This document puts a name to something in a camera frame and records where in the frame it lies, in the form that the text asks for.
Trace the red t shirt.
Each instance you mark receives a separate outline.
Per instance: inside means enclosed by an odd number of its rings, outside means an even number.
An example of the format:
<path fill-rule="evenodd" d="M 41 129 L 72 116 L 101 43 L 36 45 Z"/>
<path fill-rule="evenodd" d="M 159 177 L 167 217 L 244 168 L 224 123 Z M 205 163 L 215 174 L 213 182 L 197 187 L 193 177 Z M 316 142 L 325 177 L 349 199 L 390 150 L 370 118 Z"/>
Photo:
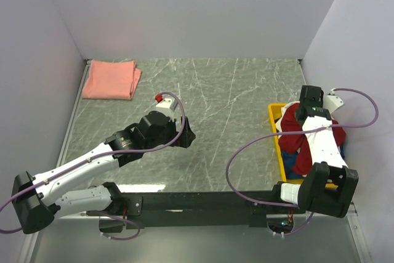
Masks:
<path fill-rule="evenodd" d="M 281 116 L 283 120 L 281 127 L 283 132 L 301 131 L 301 125 L 296 120 L 296 110 L 299 107 L 298 101 L 293 101 L 286 104 L 281 108 Z M 280 150 L 284 150 L 288 153 L 295 153 L 300 148 L 310 148 L 307 135 L 295 134 L 295 135 L 281 135 L 278 136 L 278 145 Z"/>

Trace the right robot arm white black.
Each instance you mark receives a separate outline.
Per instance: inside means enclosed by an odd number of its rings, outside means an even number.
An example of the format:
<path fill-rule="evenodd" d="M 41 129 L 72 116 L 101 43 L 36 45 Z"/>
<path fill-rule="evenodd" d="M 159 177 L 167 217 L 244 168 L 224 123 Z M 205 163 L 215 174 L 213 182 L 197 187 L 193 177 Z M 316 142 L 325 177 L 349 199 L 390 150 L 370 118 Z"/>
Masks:
<path fill-rule="evenodd" d="M 343 104 L 333 92 L 324 94 L 315 86 L 302 86 L 298 101 L 269 104 L 281 176 L 280 192 L 270 198 L 275 212 L 294 204 L 303 211 L 346 215 L 359 177 L 344 160 L 346 134 L 332 118 Z"/>

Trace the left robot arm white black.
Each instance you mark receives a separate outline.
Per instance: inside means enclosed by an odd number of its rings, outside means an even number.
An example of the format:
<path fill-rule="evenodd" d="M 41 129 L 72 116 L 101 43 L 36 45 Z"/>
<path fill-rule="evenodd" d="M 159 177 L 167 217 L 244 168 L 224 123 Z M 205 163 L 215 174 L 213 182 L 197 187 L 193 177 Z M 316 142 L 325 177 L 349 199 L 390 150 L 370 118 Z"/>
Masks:
<path fill-rule="evenodd" d="M 118 169 L 139 160 L 147 152 L 164 147 L 188 148 L 196 138 L 187 117 L 176 121 L 158 111 L 151 111 L 138 123 L 115 132 L 92 151 L 51 171 L 32 176 L 23 172 L 15 177 L 12 205 L 20 230 L 38 232 L 56 218 L 86 211 L 122 214 L 128 202 L 113 182 L 87 190 L 74 187 L 97 174 Z"/>

